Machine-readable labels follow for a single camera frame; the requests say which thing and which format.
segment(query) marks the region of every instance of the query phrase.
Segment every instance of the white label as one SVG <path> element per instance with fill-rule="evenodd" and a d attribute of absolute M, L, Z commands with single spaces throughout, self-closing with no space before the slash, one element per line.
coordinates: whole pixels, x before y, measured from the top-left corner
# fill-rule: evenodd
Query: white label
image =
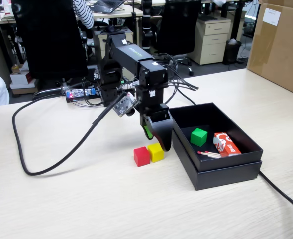
<path fill-rule="evenodd" d="M 150 97 L 155 96 L 155 91 L 149 91 L 149 93 L 150 93 Z"/>
<path fill-rule="evenodd" d="M 281 12 L 279 12 L 279 11 L 275 11 L 275 10 L 266 8 L 264 18 L 262 19 L 262 21 L 269 23 L 273 26 L 277 26 L 280 14 L 281 14 Z"/>

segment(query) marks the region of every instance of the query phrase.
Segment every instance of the red cube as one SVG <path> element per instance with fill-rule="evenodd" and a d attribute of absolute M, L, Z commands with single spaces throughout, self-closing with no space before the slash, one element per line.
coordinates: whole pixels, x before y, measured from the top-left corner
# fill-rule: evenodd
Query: red cube
<path fill-rule="evenodd" d="M 134 150 L 134 161 L 138 167 L 150 164 L 151 155 L 146 147 Z"/>

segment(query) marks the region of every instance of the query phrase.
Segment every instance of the striped shirt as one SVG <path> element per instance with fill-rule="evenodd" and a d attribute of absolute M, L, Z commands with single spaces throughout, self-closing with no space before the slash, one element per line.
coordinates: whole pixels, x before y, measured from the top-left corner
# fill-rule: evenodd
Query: striped shirt
<path fill-rule="evenodd" d="M 93 27 L 93 13 L 84 0 L 73 0 L 73 10 L 78 19 L 87 29 Z"/>

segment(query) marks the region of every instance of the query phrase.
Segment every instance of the black box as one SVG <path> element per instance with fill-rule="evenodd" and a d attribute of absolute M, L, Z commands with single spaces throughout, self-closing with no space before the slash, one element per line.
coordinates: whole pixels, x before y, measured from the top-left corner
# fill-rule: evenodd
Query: black box
<path fill-rule="evenodd" d="M 263 150 L 214 103 L 171 108 L 170 113 L 174 119 L 173 147 L 196 190 L 257 177 Z M 202 147 L 190 143 L 196 128 L 208 132 Z M 218 153 L 213 137 L 220 132 L 228 134 L 241 154 L 216 159 L 197 154 Z"/>

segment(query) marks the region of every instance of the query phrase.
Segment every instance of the trash can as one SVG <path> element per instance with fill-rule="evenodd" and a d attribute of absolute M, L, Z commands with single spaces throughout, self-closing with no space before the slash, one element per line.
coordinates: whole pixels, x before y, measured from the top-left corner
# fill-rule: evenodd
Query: trash can
<path fill-rule="evenodd" d="M 237 41 L 235 45 L 229 45 L 229 40 L 226 43 L 224 59 L 222 63 L 229 65 L 231 63 L 235 63 L 237 60 L 239 48 L 241 46 L 241 42 Z"/>

